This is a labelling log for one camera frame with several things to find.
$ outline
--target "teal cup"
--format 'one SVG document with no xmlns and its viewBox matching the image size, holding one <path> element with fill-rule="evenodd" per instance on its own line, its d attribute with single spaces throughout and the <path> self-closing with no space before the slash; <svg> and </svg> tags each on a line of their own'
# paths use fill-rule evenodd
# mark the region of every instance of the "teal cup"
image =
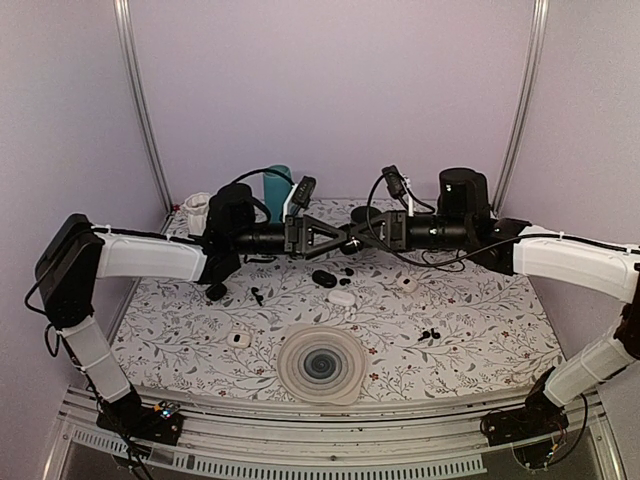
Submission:
<svg viewBox="0 0 640 480">
<path fill-rule="evenodd" d="M 277 170 L 291 179 L 291 169 L 285 165 L 272 165 L 271 170 Z M 264 204 L 271 213 L 269 223 L 282 223 L 282 205 L 291 192 L 291 185 L 284 178 L 273 173 L 265 172 L 264 181 Z"/>
</svg>

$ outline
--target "white cylinder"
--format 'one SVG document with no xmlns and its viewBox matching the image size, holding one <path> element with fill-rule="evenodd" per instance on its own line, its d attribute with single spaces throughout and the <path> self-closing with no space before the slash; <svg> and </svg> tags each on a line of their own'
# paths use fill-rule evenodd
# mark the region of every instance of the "white cylinder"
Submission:
<svg viewBox="0 0 640 480">
<path fill-rule="evenodd" d="M 60 334 L 102 398 L 114 402 L 131 391 L 127 376 L 93 317 L 85 318 L 75 327 L 63 328 Z"/>
<path fill-rule="evenodd" d="M 191 195 L 184 201 L 182 209 L 187 214 L 187 226 L 191 235 L 202 235 L 207 224 L 209 199 L 211 195 L 200 192 Z"/>
<path fill-rule="evenodd" d="M 613 338 L 616 328 L 611 327 L 551 373 L 544 390 L 549 400 L 558 407 L 567 405 L 581 393 L 605 382 L 635 361 L 620 340 Z"/>
</svg>

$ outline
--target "lavender wall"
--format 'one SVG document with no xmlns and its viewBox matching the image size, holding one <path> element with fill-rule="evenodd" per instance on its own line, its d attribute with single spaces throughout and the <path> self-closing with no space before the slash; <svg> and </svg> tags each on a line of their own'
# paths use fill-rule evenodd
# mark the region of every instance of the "lavender wall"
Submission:
<svg viewBox="0 0 640 480">
<path fill-rule="evenodd" d="M 531 115 L 505 214 L 621 243 L 640 241 L 640 3 L 552 2 Z M 569 355 L 612 323 L 620 305 L 536 281 Z M 637 454 L 640 368 L 601 389 L 629 478 Z"/>
<path fill-rule="evenodd" d="M 132 2 L 176 199 L 273 163 L 366 197 L 382 166 L 437 195 L 452 165 L 498 177 L 531 0 Z"/>
<path fill-rule="evenodd" d="M 69 213 L 157 228 L 161 207 L 146 163 L 112 2 L 0 4 L 0 478 L 42 475 L 44 447 L 69 361 L 49 358 L 46 321 L 22 298 L 33 267 Z M 99 283 L 109 323 L 126 283 Z"/>
</svg>

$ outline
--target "white object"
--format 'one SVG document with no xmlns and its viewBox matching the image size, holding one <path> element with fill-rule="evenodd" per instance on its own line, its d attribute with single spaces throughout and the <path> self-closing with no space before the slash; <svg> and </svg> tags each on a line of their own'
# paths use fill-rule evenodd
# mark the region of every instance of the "white object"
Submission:
<svg viewBox="0 0 640 480">
<path fill-rule="evenodd" d="M 89 376 L 107 402 L 115 402 L 131 391 L 127 376 L 93 317 L 61 329 L 60 335 L 78 360 L 79 369 Z"/>
<path fill-rule="evenodd" d="M 298 188 L 298 184 L 294 183 L 293 187 L 291 187 L 291 191 L 287 198 L 285 198 L 284 203 L 282 204 L 282 221 L 284 222 L 284 218 L 289 215 L 289 208 L 291 207 L 291 199 L 293 198 L 293 194 L 296 193 L 296 188 Z"/>
<path fill-rule="evenodd" d="M 198 280 L 207 260 L 197 246 L 153 238 L 96 233 L 104 240 L 97 278 L 157 277 Z"/>
<path fill-rule="evenodd" d="M 351 307 L 356 303 L 356 297 L 343 290 L 331 290 L 328 299 L 334 305 L 342 305 L 343 307 Z"/>
<path fill-rule="evenodd" d="M 287 330 L 286 338 L 278 353 L 276 373 L 287 392 L 315 404 L 350 405 L 358 399 L 366 357 L 354 336 L 333 327 L 295 326 Z M 314 378 L 307 364 L 319 355 L 332 358 L 335 368 L 326 377 Z"/>
<path fill-rule="evenodd" d="M 403 179 L 403 183 L 404 183 L 404 188 L 407 189 L 407 192 L 411 192 L 411 180 L 409 180 L 409 177 L 406 176 L 402 176 Z M 407 205 L 408 205 L 408 215 L 410 217 L 413 217 L 415 215 L 415 204 L 413 203 L 413 196 L 409 195 L 409 199 L 407 201 Z"/>
<path fill-rule="evenodd" d="M 191 195 L 184 201 L 182 209 L 187 213 L 187 226 L 191 235 L 202 235 L 204 232 L 210 198 L 210 194 L 200 192 Z"/>
<path fill-rule="evenodd" d="M 613 338 L 613 326 L 580 353 L 557 367 L 545 383 L 544 394 L 556 406 L 570 403 L 582 392 L 607 381 L 635 359 L 624 349 L 624 345 Z"/>
<path fill-rule="evenodd" d="M 251 346 L 251 334 L 242 330 L 232 330 L 227 335 L 227 343 L 233 348 L 249 348 Z"/>
<path fill-rule="evenodd" d="M 406 293 L 413 293 L 418 288 L 418 282 L 408 275 L 402 275 L 396 283 Z"/>
<path fill-rule="evenodd" d="M 532 226 L 520 235 L 558 232 Z M 629 250 L 629 245 L 617 245 Z M 633 301 L 640 255 L 615 252 L 566 239 L 525 238 L 513 247 L 513 270 L 524 275 L 553 278 L 606 293 L 626 303 Z"/>
</svg>

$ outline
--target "black mounting plate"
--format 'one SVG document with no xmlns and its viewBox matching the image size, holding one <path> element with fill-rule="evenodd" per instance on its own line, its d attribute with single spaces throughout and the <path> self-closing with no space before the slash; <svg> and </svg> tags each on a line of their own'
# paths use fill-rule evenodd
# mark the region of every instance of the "black mounting plate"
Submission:
<svg viewBox="0 0 640 480">
<path fill-rule="evenodd" d="M 569 426 L 569 420 L 564 412 L 545 417 L 522 407 L 488 413 L 482 418 L 480 426 L 480 431 L 493 447 L 558 432 L 561 427 Z"/>
<path fill-rule="evenodd" d="M 129 429 L 127 435 L 140 440 L 148 440 L 150 442 L 162 443 L 163 445 L 176 446 L 178 439 L 182 433 L 182 425 L 184 417 L 179 413 L 174 413 L 169 418 L 162 418 L 159 413 L 145 415 L 145 421 L 140 422 L 136 428 Z M 113 422 L 102 412 L 98 415 L 96 421 L 98 427 L 110 432 L 118 432 Z"/>
</svg>

